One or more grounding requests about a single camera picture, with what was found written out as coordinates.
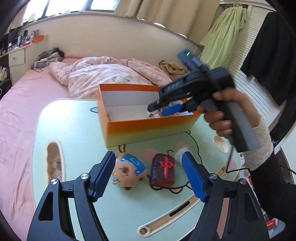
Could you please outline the right forearm black sleeve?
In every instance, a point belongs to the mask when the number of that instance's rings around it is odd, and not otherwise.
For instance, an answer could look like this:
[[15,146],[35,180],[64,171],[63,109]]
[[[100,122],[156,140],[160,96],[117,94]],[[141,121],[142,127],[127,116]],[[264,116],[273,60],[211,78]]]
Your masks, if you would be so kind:
[[243,155],[258,202],[269,216],[295,229],[295,185],[285,182],[282,176],[264,119],[260,119],[253,131],[260,148]]

